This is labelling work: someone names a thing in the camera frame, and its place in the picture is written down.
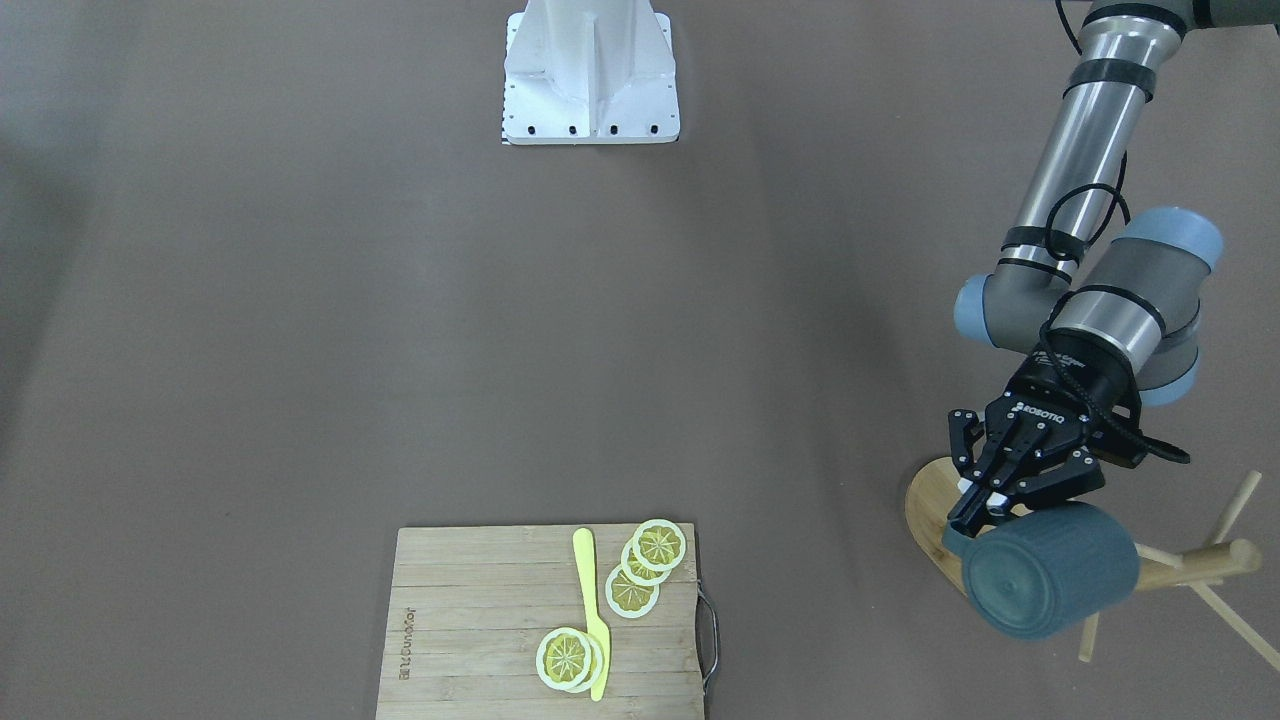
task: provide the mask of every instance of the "gray table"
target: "gray table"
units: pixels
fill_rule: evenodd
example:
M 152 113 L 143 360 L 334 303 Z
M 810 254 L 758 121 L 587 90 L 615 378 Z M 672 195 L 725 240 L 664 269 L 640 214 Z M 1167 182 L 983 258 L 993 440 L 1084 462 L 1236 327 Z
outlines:
M 1019 359 L 951 328 L 1074 65 L 1048 3 L 662 0 L 684 136 L 498 142 L 511 3 L 0 9 L 0 715 L 369 717 L 396 529 L 695 521 L 712 717 L 1275 717 L 1190 592 L 1027 644 L 901 518 Z M 1079 20 L 1084 6 L 1073 4 Z M 1280 552 L 1280 38 L 1189 36 L 1135 208 L 1228 238 L 1114 471 L 1143 542 Z M 1280 571 L 1222 593 L 1280 641 Z

